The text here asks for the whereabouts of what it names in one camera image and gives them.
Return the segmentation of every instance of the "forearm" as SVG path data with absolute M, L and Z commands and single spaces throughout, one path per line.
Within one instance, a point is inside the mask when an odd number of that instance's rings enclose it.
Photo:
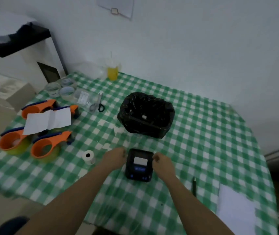
M 17 233 L 75 234 L 110 170 L 101 164 L 31 217 Z
M 233 234 L 214 213 L 185 188 L 178 178 L 171 177 L 166 181 L 166 185 L 187 234 Z

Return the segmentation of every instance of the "person's left hand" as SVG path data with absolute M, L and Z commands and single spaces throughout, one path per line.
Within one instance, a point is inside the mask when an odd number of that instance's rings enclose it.
M 126 150 L 124 147 L 114 148 L 102 156 L 100 164 L 110 171 L 121 168 L 126 163 Z

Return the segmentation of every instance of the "black plastic bag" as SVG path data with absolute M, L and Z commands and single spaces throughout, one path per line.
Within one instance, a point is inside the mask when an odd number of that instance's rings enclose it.
M 163 138 L 171 128 L 175 111 L 163 99 L 141 92 L 129 94 L 120 106 L 118 120 L 130 133 Z

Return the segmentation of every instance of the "hand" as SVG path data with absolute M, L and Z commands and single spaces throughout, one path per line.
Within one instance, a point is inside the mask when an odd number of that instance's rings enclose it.
M 162 153 L 158 152 L 153 155 L 153 169 L 165 183 L 175 177 L 175 169 L 171 159 Z
M 102 156 L 100 164 L 111 171 L 121 168 L 126 163 L 125 148 L 114 148 Z

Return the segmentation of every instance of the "black scissors handle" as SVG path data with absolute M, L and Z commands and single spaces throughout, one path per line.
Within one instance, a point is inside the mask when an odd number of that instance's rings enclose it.
M 98 111 L 103 112 L 105 110 L 105 106 L 102 103 L 99 103 Z

